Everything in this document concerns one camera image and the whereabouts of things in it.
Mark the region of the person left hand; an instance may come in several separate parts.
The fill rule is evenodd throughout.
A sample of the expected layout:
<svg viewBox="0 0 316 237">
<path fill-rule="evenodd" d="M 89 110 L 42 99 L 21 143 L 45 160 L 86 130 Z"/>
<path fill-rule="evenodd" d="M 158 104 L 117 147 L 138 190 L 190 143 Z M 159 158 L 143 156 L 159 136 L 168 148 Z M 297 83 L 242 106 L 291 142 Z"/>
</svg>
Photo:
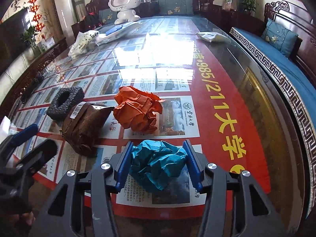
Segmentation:
<svg viewBox="0 0 316 237">
<path fill-rule="evenodd" d="M 16 224 L 16 223 L 23 223 L 27 226 L 32 226 L 32 224 L 35 222 L 36 218 L 31 211 L 30 213 L 24 213 L 24 214 L 11 214 L 8 217 L 9 221 Z"/>
</svg>

